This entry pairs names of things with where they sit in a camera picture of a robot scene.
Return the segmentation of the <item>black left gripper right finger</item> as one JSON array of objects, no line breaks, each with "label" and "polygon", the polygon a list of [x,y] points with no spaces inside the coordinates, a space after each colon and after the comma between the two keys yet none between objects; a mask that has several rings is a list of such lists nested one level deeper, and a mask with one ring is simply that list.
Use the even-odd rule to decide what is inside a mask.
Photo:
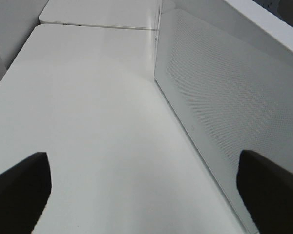
[{"label": "black left gripper right finger", "polygon": [[238,192],[261,234],[293,234],[293,174],[252,150],[242,150]]}]

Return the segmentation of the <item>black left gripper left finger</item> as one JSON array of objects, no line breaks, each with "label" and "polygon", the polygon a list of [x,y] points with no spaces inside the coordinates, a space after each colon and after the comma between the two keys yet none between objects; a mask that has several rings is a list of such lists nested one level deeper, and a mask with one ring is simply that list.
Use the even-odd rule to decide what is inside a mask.
[{"label": "black left gripper left finger", "polygon": [[0,234],[33,232],[52,191],[47,153],[37,152],[0,174]]}]

